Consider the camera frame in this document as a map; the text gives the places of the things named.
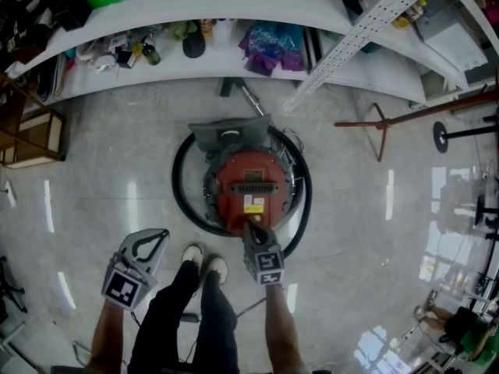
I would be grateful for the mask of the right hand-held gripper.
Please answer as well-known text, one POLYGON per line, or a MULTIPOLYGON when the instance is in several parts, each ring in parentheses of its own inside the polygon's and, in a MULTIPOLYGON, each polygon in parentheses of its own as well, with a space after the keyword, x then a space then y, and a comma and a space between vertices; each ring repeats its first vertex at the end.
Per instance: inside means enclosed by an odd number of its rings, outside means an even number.
POLYGON ((247 220, 243 225, 244 263, 251 277, 262 286, 280 284, 285 265, 284 254, 270 228, 247 220))

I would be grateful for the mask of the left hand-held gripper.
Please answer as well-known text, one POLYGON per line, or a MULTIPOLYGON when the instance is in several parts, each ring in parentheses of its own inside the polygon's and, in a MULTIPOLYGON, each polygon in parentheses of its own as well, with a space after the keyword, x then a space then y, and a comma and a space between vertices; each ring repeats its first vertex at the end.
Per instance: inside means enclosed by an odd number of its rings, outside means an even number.
POLYGON ((169 231, 149 228, 126 236, 109 261, 102 295, 124 310, 133 311, 157 285, 155 274, 165 254, 169 231))

